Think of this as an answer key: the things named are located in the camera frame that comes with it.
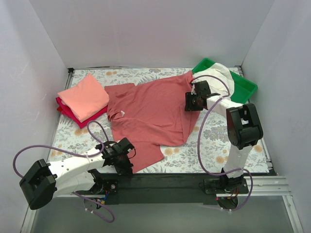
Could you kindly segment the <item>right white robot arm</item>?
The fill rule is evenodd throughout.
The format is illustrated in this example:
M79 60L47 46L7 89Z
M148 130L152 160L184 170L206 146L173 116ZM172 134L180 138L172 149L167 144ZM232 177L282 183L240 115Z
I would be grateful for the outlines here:
M211 173L204 180L208 194L231 193L241 189L248 193L244 167L252 148L263 137L260 119L254 104L241 104L212 93L207 81L191 81L193 90L185 94L186 111L216 112L226 118L228 139L231 143L228 160L220 173Z

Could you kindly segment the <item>dusty red t shirt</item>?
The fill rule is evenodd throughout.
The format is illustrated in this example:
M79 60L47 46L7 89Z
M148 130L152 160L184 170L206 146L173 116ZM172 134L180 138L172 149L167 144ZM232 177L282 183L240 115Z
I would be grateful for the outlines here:
M162 159L161 146L186 143L199 112L185 111L185 94L192 90L192 72L134 85L106 86L107 118L115 141L127 138L135 147L133 172Z

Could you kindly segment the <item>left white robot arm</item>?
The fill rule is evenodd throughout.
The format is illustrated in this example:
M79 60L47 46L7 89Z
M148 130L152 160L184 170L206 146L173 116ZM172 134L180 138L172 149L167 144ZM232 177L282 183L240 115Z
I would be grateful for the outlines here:
M53 198L77 191L93 195L115 195L118 181L104 178L98 171L113 166L122 176L133 174L128 153L135 147L127 138L119 142L107 141L79 156L47 163L40 159L26 172L19 186L32 210L47 205Z

